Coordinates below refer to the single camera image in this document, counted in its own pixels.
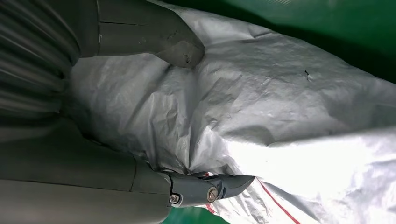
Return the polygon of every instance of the dark spot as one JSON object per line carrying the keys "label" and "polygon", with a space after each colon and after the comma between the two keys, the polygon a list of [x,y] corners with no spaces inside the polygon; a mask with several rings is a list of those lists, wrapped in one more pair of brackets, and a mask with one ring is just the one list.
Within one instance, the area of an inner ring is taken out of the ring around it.
{"label": "dark spot", "polygon": [[169,36],[166,39],[169,40],[169,39],[173,38],[176,34],[177,34],[177,30],[172,34],[169,34]]}
{"label": "dark spot", "polygon": [[184,55],[184,57],[186,58],[186,63],[187,63],[187,64],[190,63],[190,61],[191,61],[190,56]]}
{"label": "dark spot", "polygon": [[304,72],[307,74],[307,76],[306,76],[307,81],[310,81],[310,80],[309,80],[309,73],[307,72],[307,70],[304,70]]}

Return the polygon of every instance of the bolt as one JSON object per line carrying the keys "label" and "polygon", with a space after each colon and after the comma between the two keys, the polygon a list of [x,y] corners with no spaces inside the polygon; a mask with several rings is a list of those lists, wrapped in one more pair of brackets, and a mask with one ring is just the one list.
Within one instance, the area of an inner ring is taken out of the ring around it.
{"label": "bolt", "polygon": [[176,204],[178,203],[180,200],[180,197],[178,195],[171,195],[169,202],[171,202],[172,204]]}
{"label": "bolt", "polygon": [[217,189],[215,188],[210,188],[208,191],[208,201],[210,203],[214,202],[217,198]]}

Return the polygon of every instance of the green background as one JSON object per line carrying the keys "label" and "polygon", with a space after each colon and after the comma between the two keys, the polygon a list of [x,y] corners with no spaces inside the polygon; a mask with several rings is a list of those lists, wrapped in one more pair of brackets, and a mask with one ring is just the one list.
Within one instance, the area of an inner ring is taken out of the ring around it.
{"label": "green background", "polygon": [[[396,83],[396,0],[164,0],[303,39]],[[223,224],[199,208],[173,209],[165,224]]]}

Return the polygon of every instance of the crumpled plastic tarp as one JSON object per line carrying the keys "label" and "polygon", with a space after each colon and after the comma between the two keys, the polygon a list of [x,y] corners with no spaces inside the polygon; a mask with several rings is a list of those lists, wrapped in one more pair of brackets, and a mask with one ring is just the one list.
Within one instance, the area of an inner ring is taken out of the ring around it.
{"label": "crumpled plastic tarp", "polygon": [[203,61],[81,59],[65,110],[83,132],[155,169],[257,176],[207,206],[232,224],[396,223],[396,85],[302,40],[165,6]]}

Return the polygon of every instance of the plastic wrap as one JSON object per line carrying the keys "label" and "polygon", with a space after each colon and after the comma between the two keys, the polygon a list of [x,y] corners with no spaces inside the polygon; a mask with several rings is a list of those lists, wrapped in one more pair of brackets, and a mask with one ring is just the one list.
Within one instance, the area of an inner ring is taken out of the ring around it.
{"label": "plastic wrap", "polygon": [[155,169],[255,175],[207,208],[232,224],[396,223],[396,85],[304,41],[166,5],[207,48],[82,59],[65,110]]}

